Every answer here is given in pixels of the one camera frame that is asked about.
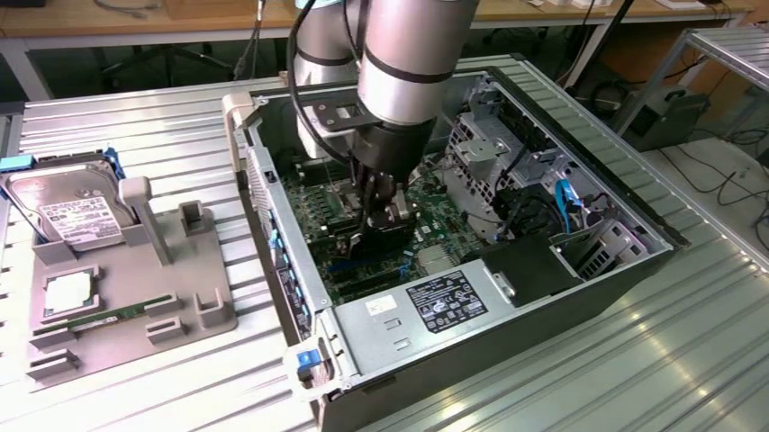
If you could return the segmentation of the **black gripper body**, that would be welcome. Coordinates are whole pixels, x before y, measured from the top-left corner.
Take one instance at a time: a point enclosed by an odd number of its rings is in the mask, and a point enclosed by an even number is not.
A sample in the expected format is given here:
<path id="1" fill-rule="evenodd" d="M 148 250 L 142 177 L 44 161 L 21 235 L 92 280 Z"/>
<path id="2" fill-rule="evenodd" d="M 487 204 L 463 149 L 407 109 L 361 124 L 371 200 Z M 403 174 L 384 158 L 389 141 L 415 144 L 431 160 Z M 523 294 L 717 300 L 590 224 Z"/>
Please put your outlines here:
<path id="1" fill-rule="evenodd" d="M 435 128 L 436 119 L 402 126 L 380 122 L 355 129 L 353 159 L 373 172 L 403 181 L 416 168 Z"/>

